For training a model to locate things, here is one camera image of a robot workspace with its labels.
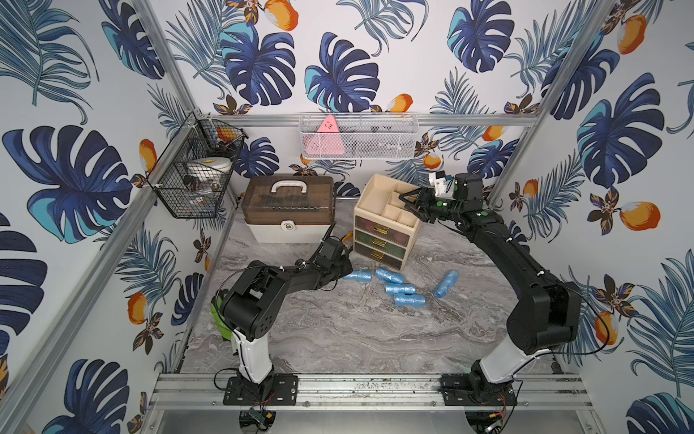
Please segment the beige drawer organizer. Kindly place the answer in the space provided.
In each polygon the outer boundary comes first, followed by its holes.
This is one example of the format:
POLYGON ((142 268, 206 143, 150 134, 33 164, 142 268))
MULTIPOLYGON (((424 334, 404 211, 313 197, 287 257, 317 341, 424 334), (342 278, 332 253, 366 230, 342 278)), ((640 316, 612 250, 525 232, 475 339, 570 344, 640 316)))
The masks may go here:
POLYGON ((397 271, 404 269, 416 244, 421 220, 399 199, 416 190, 385 175, 372 176, 354 207, 354 252, 397 271))

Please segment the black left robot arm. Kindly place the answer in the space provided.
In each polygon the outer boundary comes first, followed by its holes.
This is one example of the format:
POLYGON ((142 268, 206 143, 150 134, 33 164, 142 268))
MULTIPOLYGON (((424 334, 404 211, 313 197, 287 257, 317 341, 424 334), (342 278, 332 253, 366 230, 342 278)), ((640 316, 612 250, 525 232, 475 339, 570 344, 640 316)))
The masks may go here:
POLYGON ((225 390, 226 405, 276 403, 292 405, 289 374, 277 374, 269 356, 269 331, 278 318, 286 296, 315 291, 337 283, 354 269, 351 249, 326 230, 318 248, 308 260, 295 265, 270 266, 254 260, 240 271, 229 289, 221 288, 211 302, 211 310, 231 331, 237 344, 240 366, 225 390))

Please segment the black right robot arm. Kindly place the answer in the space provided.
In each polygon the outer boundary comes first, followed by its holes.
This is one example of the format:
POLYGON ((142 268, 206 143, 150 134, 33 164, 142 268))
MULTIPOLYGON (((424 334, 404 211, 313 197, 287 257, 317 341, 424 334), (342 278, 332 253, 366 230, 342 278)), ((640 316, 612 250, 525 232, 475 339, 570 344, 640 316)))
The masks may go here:
POLYGON ((578 335, 583 299, 578 287, 557 278, 513 239, 502 217, 487 208, 477 174, 435 174, 428 187, 399 195, 422 222, 453 222, 455 233, 482 250, 509 281, 518 301, 506 322, 507 336, 466 375, 444 375, 446 405, 515 403, 515 374, 578 335))

